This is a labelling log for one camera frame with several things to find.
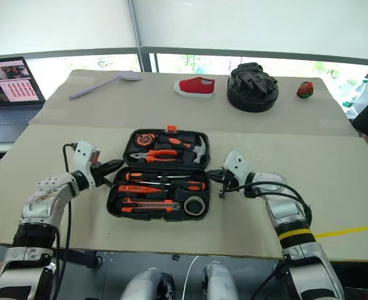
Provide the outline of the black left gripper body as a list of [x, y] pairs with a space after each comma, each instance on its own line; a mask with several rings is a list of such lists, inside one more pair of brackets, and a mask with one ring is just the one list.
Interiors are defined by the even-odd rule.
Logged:
[[96, 179], [106, 176], [106, 174], [103, 172], [103, 165], [104, 163], [96, 162], [90, 166], [90, 173], [94, 179], [95, 185]]

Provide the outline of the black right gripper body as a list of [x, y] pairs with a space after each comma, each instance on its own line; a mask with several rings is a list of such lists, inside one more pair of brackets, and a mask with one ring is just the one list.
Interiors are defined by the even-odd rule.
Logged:
[[220, 179], [221, 179], [221, 183], [222, 183], [222, 188], [219, 192], [219, 197], [220, 198], [224, 198], [225, 197], [225, 193], [226, 191], [229, 189], [230, 185], [231, 185], [231, 181], [234, 178], [234, 174], [231, 171], [222, 169], [220, 171]]

